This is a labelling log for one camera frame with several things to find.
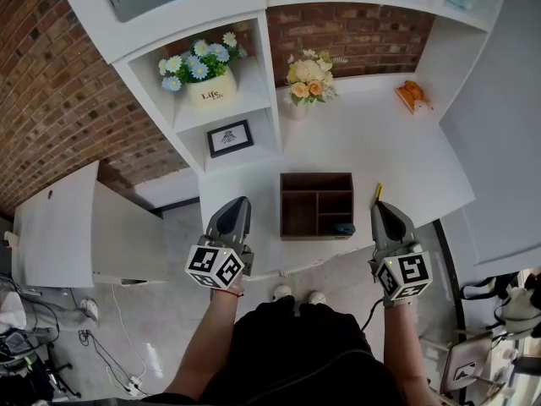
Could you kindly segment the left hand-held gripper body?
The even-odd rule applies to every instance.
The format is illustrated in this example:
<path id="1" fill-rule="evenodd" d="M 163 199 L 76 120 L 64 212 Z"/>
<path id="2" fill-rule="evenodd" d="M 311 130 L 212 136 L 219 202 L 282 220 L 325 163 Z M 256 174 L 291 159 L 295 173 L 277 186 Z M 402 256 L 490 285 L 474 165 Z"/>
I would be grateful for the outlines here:
<path id="1" fill-rule="evenodd" d="M 239 278 L 250 277 L 254 253 L 245 244 L 247 234 L 209 234 L 199 237 L 191 246 L 185 272 L 200 286 L 213 289 L 229 289 Z"/>

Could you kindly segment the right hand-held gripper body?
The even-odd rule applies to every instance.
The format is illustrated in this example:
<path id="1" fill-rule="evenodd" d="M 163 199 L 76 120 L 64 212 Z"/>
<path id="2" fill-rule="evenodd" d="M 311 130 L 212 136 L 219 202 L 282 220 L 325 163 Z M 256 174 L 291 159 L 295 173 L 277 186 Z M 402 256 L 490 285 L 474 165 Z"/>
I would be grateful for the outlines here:
<path id="1" fill-rule="evenodd" d="M 409 304 L 433 282 L 430 254 L 419 242 L 377 251 L 369 265 L 384 291 L 384 307 Z"/>

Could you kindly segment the brown wooden organizer box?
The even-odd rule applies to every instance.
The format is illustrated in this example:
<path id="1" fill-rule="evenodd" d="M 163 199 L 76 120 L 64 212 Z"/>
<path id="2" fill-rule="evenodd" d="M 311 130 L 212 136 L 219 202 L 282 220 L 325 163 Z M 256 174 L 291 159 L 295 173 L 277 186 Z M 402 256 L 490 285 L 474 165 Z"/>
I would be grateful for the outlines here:
<path id="1" fill-rule="evenodd" d="M 349 239 L 332 224 L 354 225 L 350 173 L 283 173 L 280 177 L 280 236 L 283 240 Z"/>

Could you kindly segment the person's right forearm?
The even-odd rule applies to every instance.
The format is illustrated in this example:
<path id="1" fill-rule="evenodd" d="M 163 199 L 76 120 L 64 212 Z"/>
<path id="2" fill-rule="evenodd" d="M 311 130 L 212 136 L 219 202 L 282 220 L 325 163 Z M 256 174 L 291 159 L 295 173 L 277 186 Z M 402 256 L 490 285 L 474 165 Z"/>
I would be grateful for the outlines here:
<path id="1" fill-rule="evenodd" d="M 430 406 L 424 357 L 409 304 L 384 310 L 384 364 L 406 396 L 408 406 Z"/>

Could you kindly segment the person's left forearm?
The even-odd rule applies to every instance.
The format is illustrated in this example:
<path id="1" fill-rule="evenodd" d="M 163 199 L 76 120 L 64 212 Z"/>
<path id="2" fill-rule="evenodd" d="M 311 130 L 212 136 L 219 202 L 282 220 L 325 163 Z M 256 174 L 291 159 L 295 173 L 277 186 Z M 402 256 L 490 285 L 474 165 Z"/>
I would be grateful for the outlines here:
<path id="1" fill-rule="evenodd" d="M 167 393 L 200 399 L 210 380 L 226 364 L 238 310 L 243 296 L 241 283 L 217 289 L 183 355 Z"/>

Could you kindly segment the white desk with shelves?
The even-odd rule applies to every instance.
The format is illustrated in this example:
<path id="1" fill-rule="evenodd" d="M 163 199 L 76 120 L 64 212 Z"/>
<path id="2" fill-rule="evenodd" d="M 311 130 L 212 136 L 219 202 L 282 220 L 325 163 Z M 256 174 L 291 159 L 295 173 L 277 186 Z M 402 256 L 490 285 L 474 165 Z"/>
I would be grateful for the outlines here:
<path id="1" fill-rule="evenodd" d="M 475 0 L 467 12 L 447 0 L 68 1 L 99 52 L 197 174 L 203 219 L 233 198 L 250 198 L 254 274 L 369 246 L 369 204 L 378 183 L 385 186 L 385 200 L 418 226 L 474 198 L 440 120 L 478 61 L 504 0 Z M 294 122 L 286 92 L 275 86 L 265 12 L 297 3 L 374 3 L 423 11 L 435 20 L 415 70 L 339 79 L 336 99 Z M 252 28 L 254 55 L 237 63 L 238 93 L 229 104 L 202 111 L 184 94 L 161 88 L 157 64 L 164 46 L 235 22 Z M 428 115 L 413 116 L 394 92 L 407 80 L 429 98 L 434 110 Z M 254 145 L 211 158 L 206 134 L 244 119 Z M 282 240 L 279 183 L 285 172 L 349 172 L 355 234 L 319 243 Z"/>

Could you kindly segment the person's black clothing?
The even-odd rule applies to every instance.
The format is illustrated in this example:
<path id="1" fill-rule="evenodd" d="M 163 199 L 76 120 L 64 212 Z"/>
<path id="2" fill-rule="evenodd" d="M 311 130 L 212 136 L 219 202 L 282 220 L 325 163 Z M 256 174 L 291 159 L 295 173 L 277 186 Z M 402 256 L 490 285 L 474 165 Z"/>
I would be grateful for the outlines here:
<path id="1" fill-rule="evenodd" d="M 199 399 L 160 393 L 148 403 L 212 406 L 407 406 L 353 315 L 287 296 L 233 328 L 225 366 Z"/>

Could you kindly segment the orange desk ornament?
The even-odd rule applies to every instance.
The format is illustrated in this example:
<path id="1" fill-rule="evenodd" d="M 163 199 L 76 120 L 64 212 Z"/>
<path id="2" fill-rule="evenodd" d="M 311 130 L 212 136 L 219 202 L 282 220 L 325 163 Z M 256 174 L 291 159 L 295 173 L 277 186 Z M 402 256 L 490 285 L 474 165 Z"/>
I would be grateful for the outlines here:
<path id="1" fill-rule="evenodd" d="M 413 116 L 428 115 L 434 110 L 424 90 L 414 81 L 405 81 L 394 92 Z"/>

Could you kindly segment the blue flowers in cream pot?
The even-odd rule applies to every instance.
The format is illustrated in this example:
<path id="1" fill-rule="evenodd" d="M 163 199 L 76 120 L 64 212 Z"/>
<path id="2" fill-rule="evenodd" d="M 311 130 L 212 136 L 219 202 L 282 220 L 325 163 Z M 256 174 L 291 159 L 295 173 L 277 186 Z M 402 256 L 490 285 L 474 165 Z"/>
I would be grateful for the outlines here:
<path id="1" fill-rule="evenodd" d="M 161 87 L 184 92 L 199 109 L 217 107 L 237 94 L 231 63 L 247 56 L 231 31 L 224 33 L 219 42 L 198 39 L 187 51 L 159 61 Z"/>

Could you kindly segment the white power strip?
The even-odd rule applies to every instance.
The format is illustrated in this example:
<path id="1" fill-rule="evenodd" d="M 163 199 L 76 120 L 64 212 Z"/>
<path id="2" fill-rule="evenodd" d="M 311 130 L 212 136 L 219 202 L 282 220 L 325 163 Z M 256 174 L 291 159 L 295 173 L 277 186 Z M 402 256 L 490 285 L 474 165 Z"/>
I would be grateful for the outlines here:
<path id="1" fill-rule="evenodd" d="M 145 374 L 139 376 L 130 376 L 126 390 L 131 397 L 142 397 L 145 393 L 142 391 L 142 378 Z"/>

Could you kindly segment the yellow flowers in white vase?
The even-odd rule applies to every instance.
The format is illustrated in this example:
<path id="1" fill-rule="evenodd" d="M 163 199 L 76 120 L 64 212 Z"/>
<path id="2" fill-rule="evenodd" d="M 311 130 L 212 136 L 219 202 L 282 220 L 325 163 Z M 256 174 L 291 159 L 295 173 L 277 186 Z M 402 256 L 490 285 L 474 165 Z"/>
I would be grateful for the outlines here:
<path id="1" fill-rule="evenodd" d="M 335 59 L 328 51 L 316 52 L 304 49 L 300 58 L 292 54 L 287 60 L 287 103 L 292 120 L 302 121 L 308 117 L 316 104 L 326 103 L 338 97 L 334 86 Z"/>

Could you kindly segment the white side table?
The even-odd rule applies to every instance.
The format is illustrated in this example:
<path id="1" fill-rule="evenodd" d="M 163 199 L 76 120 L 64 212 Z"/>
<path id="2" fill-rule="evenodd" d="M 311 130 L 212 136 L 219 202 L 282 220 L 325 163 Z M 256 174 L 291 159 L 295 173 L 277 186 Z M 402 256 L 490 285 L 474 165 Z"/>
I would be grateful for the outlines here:
<path id="1" fill-rule="evenodd" d="M 91 288 L 167 280 L 164 222 L 100 183 L 98 168 L 93 162 L 17 207 L 18 284 Z"/>

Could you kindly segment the black office chair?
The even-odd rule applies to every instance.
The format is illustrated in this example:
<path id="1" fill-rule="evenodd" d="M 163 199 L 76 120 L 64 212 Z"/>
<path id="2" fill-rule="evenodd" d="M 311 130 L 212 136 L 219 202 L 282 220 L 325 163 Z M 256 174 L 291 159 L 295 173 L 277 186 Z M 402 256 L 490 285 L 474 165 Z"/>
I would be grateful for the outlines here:
<path id="1" fill-rule="evenodd" d="M 81 393 L 75 391 L 63 377 L 65 370 L 72 370 L 71 363 L 59 364 L 52 343 L 41 345 L 36 361 L 38 392 L 44 400 L 71 401 L 81 399 Z"/>

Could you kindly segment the grey equipment bag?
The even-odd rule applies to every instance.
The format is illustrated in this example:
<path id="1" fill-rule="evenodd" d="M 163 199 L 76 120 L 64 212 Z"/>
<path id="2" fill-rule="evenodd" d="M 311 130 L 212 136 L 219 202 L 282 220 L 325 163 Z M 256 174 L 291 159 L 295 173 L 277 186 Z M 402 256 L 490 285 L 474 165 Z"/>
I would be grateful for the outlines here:
<path id="1" fill-rule="evenodd" d="M 13 330 L 0 335 L 0 368 L 16 370 L 32 366 L 40 346 L 34 334 Z"/>

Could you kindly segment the black picture frame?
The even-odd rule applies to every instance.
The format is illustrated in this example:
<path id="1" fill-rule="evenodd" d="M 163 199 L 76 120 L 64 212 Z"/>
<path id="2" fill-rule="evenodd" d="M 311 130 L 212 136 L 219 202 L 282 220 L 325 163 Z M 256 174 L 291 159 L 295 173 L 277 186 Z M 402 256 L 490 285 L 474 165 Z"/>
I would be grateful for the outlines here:
<path id="1" fill-rule="evenodd" d="M 224 156 L 254 145 L 247 119 L 213 129 L 206 135 L 211 158 Z"/>

